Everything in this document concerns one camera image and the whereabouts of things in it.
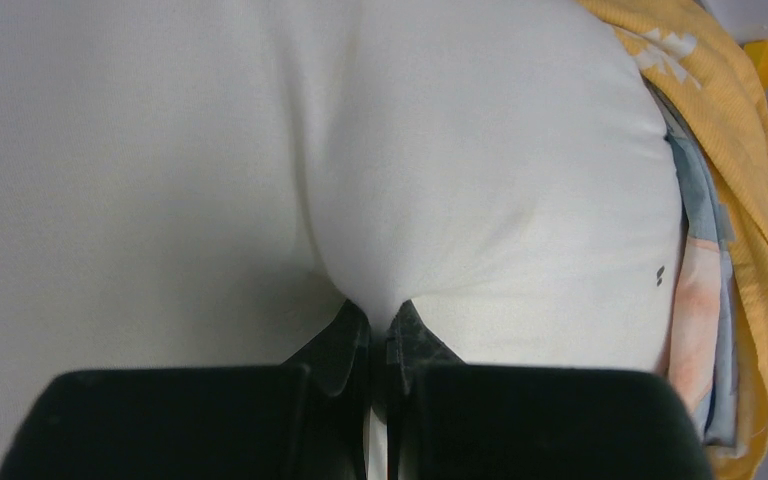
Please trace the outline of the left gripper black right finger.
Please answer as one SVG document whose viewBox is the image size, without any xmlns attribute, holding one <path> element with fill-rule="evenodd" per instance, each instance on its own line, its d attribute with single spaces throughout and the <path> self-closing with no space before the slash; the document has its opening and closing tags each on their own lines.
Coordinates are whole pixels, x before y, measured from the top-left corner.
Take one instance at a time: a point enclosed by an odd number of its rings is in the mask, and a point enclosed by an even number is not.
<svg viewBox="0 0 768 480">
<path fill-rule="evenodd" d="M 403 304 L 386 337 L 391 479 L 709 479 L 682 401 L 627 370 L 468 364 Z"/>
</svg>

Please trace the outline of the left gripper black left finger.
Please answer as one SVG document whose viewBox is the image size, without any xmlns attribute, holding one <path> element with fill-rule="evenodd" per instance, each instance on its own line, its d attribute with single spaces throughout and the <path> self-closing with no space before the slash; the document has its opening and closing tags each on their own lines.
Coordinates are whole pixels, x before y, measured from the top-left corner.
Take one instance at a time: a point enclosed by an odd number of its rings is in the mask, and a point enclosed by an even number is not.
<svg viewBox="0 0 768 480">
<path fill-rule="evenodd" d="M 345 303 L 277 365 L 56 377 L 1 479 L 362 479 L 370 326 Z"/>
</svg>

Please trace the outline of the white pillow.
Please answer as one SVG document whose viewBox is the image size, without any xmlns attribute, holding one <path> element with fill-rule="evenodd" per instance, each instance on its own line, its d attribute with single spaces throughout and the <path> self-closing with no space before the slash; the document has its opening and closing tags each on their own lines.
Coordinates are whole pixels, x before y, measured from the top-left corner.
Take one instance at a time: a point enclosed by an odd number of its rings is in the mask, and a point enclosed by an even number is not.
<svg viewBox="0 0 768 480">
<path fill-rule="evenodd" d="M 0 460 L 60 372 L 279 362 L 345 300 L 660 373 L 683 243 L 574 1 L 0 1 Z"/>
</svg>

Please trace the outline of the orange pillowcase with white print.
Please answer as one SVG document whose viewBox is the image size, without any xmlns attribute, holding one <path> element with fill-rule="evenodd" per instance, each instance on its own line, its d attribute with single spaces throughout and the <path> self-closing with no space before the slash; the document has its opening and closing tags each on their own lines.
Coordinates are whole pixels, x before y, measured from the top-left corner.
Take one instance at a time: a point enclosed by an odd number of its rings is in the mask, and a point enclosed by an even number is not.
<svg viewBox="0 0 768 480">
<path fill-rule="evenodd" d="M 750 58 L 692 1 L 589 1 L 705 154 L 735 237 L 739 449 L 707 452 L 719 479 L 750 479 L 768 450 L 768 105 Z"/>
</svg>

